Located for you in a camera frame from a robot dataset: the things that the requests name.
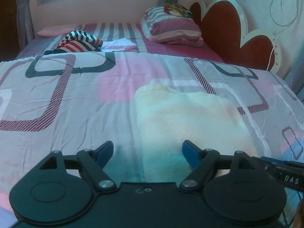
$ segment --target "yellow towel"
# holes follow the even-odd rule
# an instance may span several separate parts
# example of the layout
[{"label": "yellow towel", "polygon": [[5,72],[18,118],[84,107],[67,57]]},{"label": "yellow towel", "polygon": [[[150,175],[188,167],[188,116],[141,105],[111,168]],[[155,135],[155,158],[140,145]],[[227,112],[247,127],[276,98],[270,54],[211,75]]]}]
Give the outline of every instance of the yellow towel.
[{"label": "yellow towel", "polygon": [[223,155],[242,150],[257,156],[241,115],[227,99],[204,92],[181,93],[156,84],[137,90],[135,104],[149,182],[179,184],[191,172],[181,150],[186,139]]}]

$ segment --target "bedsheet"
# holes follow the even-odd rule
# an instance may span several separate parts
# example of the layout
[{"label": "bedsheet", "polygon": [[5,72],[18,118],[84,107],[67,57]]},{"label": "bedsheet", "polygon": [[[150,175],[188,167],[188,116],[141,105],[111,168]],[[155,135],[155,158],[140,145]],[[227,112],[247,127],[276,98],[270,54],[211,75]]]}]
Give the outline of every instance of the bedsheet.
[{"label": "bedsheet", "polygon": [[[93,36],[100,37],[104,42],[122,38],[129,39],[138,45],[136,50],[139,53],[173,55],[223,62],[206,44],[201,48],[195,48],[185,45],[168,45],[152,42],[144,36],[140,24],[95,23],[86,24],[83,30]],[[19,53],[16,59],[43,55],[45,50],[53,50],[64,37],[65,35],[54,37],[36,36],[36,38]]]},{"label": "bedsheet", "polygon": [[[149,84],[226,98],[242,116],[259,157],[304,161],[304,105],[276,74],[148,53],[29,57],[0,63],[0,207],[10,209],[13,185],[49,152],[71,155],[107,140],[115,149],[104,171],[118,184],[146,181],[134,95]],[[286,191],[281,221],[288,225],[303,196]]]}]

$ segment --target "white cable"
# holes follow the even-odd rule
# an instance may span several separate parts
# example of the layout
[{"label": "white cable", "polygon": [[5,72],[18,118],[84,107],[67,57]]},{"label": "white cable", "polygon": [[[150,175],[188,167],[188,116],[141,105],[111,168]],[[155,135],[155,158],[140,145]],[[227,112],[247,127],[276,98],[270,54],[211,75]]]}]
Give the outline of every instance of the white cable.
[{"label": "white cable", "polygon": [[[274,0],[271,1],[269,11],[270,11],[270,17],[271,17],[271,19],[273,20],[273,22],[274,22],[275,24],[277,24],[277,25],[280,26],[280,27],[286,27],[286,26],[290,26],[292,23],[295,22],[295,20],[298,18],[298,15],[299,15],[299,0],[297,0],[297,3],[296,3],[297,13],[296,13],[295,18],[294,18],[290,23],[288,23],[288,24],[286,24],[286,25],[280,25],[280,24],[277,23],[277,22],[275,21],[275,19],[273,18],[272,13],[271,13],[271,7],[272,7],[272,5],[273,5],[273,2],[274,2]],[[281,11],[283,12],[282,0],[281,0]]]},{"label": "white cable", "polygon": [[270,53],[269,62],[268,62],[268,66],[267,66],[267,70],[266,71],[268,71],[268,69],[269,69],[269,65],[270,65],[270,61],[271,61],[271,56],[272,56],[272,53],[273,53],[274,50],[275,49],[273,48],[272,51],[271,51],[271,53]]}]

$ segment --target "heart-shaped headboard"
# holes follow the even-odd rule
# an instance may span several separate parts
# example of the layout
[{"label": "heart-shaped headboard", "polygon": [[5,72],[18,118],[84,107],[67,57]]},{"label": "heart-shaped headboard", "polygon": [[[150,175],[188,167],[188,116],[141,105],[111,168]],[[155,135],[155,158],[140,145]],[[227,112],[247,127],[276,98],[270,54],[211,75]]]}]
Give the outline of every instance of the heart-shaped headboard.
[{"label": "heart-shaped headboard", "polygon": [[275,36],[257,29],[248,33],[243,9],[235,0],[214,0],[190,8],[205,43],[225,63],[276,73],[281,65],[281,47]]}]

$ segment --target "white wall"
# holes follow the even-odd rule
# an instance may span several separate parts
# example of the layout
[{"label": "white wall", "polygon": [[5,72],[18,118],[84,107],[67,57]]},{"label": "white wall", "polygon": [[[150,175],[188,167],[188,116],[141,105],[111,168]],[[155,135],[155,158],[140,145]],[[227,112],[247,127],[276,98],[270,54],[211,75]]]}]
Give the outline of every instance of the white wall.
[{"label": "white wall", "polygon": [[[194,0],[180,0],[190,7]],[[37,6],[30,0],[30,10],[37,33],[54,25],[96,22],[138,23],[145,10],[156,6],[158,0],[59,0]]]},{"label": "white wall", "polygon": [[[202,0],[208,5],[213,0]],[[257,28],[265,29],[272,32],[280,41],[282,48],[282,64],[278,72],[279,76],[284,78],[295,60],[298,50],[304,40],[304,12],[303,0],[299,2],[299,16],[292,26],[284,32],[279,33],[284,28],[277,26],[271,19],[269,9],[271,0],[236,0],[244,9],[248,20],[248,31]],[[296,15],[296,0],[282,0],[283,13],[281,12],[280,0],[274,0],[272,14],[274,19],[281,23],[287,24]]]}]

